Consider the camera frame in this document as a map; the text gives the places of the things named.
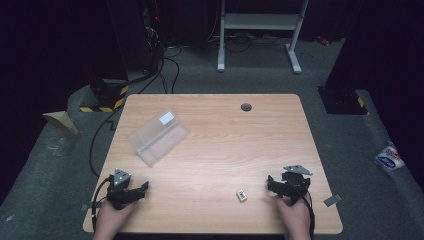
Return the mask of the person's left hand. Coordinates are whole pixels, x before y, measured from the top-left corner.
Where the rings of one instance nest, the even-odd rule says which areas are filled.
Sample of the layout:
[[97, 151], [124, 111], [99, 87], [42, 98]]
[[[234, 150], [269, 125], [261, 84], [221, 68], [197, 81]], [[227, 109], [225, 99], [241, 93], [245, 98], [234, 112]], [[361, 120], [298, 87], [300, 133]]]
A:
[[113, 240], [137, 207], [138, 203], [133, 202], [117, 210], [112, 203], [104, 201], [97, 215], [96, 230], [92, 240]]

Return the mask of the white blue wipes packet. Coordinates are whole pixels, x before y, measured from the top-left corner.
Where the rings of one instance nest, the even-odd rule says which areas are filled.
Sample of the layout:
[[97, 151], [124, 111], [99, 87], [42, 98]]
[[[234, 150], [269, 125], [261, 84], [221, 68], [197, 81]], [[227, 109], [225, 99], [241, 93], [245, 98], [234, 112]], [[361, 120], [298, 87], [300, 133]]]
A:
[[392, 141], [375, 156], [374, 162], [385, 172], [392, 172], [405, 166], [396, 146]]

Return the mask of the person's right hand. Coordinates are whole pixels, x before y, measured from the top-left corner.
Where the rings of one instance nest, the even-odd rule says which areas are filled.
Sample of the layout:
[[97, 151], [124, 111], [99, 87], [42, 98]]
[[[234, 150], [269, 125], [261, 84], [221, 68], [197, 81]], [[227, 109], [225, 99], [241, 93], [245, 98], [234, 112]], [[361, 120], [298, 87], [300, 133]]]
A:
[[310, 236], [310, 199], [305, 196], [292, 206], [288, 206], [282, 198], [274, 197], [276, 207], [291, 240], [311, 240]]

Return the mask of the clear plastic box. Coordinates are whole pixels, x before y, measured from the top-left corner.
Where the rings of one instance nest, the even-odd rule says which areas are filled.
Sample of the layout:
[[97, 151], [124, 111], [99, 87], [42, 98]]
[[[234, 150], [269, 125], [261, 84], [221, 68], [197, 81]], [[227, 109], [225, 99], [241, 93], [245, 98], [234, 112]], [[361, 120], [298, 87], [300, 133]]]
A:
[[153, 167], [190, 133], [191, 129], [168, 108], [132, 131], [127, 139], [141, 160]]

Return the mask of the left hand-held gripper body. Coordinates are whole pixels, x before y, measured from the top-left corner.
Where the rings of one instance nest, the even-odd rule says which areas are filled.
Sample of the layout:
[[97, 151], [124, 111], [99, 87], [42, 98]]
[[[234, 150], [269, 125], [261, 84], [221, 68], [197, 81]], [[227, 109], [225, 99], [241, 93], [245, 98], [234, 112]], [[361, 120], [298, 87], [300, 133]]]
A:
[[119, 168], [115, 169], [111, 177], [106, 198], [116, 210], [121, 210], [136, 200], [135, 192], [128, 189], [130, 179], [131, 175]]

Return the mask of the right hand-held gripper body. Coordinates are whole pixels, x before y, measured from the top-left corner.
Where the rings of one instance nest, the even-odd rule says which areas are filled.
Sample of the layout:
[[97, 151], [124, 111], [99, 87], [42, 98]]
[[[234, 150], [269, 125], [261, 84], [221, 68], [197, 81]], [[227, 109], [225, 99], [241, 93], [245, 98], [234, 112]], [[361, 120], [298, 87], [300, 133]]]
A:
[[285, 172], [281, 174], [283, 181], [283, 190], [280, 197], [288, 197], [290, 204], [293, 205], [308, 192], [311, 184], [310, 176], [312, 172], [301, 165], [285, 166]]

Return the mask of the tan cardboard piece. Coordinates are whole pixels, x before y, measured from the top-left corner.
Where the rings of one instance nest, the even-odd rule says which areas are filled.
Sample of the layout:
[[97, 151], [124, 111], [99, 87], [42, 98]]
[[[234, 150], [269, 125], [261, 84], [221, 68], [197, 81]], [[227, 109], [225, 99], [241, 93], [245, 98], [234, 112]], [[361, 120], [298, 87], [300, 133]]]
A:
[[66, 111], [43, 113], [42, 116], [64, 134], [77, 135], [79, 133], [78, 128]]

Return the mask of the white metal stand frame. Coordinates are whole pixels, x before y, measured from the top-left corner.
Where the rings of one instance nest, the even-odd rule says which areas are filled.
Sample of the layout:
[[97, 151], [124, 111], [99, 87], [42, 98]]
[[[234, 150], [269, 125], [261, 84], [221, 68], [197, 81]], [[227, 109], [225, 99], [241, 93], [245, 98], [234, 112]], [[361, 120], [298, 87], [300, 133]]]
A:
[[225, 71], [225, 31], [233, 29], [292, 31], [291, 42], [285, 45], [293, 72], [301, 74], [302, 69], [295, 53], [295, 47], [303, 25], [309, 0], [302, 0], [297, 14], [248, 14], [227, 13], [226, 0], [221, 0], [219, 48], [217, 71]]

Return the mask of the black yellow striped base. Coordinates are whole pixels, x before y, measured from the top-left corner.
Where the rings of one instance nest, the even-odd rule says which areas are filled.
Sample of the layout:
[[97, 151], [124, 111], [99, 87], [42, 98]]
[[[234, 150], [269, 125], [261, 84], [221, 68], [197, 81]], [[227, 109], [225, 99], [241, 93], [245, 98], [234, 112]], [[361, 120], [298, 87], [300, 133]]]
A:
[[368, 110], [363, 99], [355, 91], [343, 91], [339, 89], [319, 87], [318, 93], [328, 114], [368, 114]]
[[82, 112], [114, 112], [123, 104], [129, 86], [98, 80], [89, 85], [79, 108]]

